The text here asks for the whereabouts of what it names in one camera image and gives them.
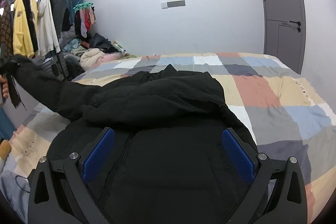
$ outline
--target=jacket sleeve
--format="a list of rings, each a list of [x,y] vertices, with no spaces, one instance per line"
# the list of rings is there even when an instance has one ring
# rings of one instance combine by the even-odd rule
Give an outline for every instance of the jacket sleeve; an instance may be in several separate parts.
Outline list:
[[[54,19],[53,19],[53,14],[51,12],[51,6],[50,6],[50,2],[47,4],[46,9],[48,9],[48,14],[50,17],[50,35],[52,37],[52,41],[54,43],[54,47],[56,52],[60,52],[60,48],[59,48],[59,43],[58,43],[58,38],[57,38],[57,34],[56,34],[56,29],[55,29],[55,25],[54,25]]]
[[[11,62],[18,64],[9,73],[19,85],[40,103],[70,121],[81,118],[82,105],[88,104],[92,96],[101,91],[100,86],[60,81],[20,55],[13,56]]]

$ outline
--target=black plastic frame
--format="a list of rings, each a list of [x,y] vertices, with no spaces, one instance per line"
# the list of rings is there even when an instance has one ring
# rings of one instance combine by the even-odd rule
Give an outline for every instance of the black plastic frame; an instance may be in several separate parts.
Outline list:
[[[47,159],[45,162],[38,163],[29,198],[29,224],[44,224],[48,223],[50,219],[53,219],[55,223],[82,223],[74,215],[61,209],[60,198],[57,196],[60,194],[56,193],[59,190],[55,190],[60,187],[55,183],[56,177],[67,180],[76,202],[76,207],[80,209],[86,223],[114,224],[91,195],[79,170],[79,165],[85,162],[85,159],[108,130],[109,128],[105,128],[94,142],[87,145],[81,153],[78,153],[75,159],[69,157],[66,160],[52,162]],[[223,223],[250,223],[268,189],[268,183],[271,179],[277,179],[277,183],[263,215],[253,223],[307,223],[305,185],[299,164],[297,162],[292,163],[290,159],[287,161],[271,160],[269,157],[263,159],[265,156],[259,157],[260,154],[257,154],[248,143],[243,142],[233,129],[229,128],[228,130],[253,162],[256,177],[246,191],[245,196]],[[65,200],[62,203],[64,207],[68,206],[70,202],[68,203]]]

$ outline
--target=door handle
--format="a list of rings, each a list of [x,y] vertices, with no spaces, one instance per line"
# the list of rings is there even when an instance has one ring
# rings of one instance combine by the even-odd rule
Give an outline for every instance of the door handle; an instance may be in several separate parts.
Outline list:
[[[296,23],[299,27],[301,26],[301,22],[300,21],[289,21],[290,23]]]

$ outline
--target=metal screw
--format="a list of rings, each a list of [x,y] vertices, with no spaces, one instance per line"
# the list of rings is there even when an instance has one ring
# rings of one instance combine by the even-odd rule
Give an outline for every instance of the metal screw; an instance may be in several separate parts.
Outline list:
[[[258,155],[258,158],[260,158],[261,160],[266,160],[266,159],[267,159],[267,156],[266,156],[266,154],[264,154],[264,153],[260,153],[260,154]]]
[[[291,163],[294,163],[294,164],[297,163],[297,159],[294,157],[290,157],[289,160],[291,161]]]
[[[43,157],[40,157],[39,162],[44,163],[46,162],[46,160],[47,160],[47,157],[43,156]]]
[[[73,152],[73,153],[70,154],[70,159],[74,160],[76,158],[78,158],[78,153]]]

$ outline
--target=yellow hoodie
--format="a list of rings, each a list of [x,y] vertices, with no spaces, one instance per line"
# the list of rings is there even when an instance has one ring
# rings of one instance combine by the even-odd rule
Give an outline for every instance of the yellow hoodie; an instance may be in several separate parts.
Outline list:
[[[13,23],[13,50],[14,54],[20,54],[28,58],[34,55],[32,39],[30,37],[25,7],[22,0],[14,2]]]

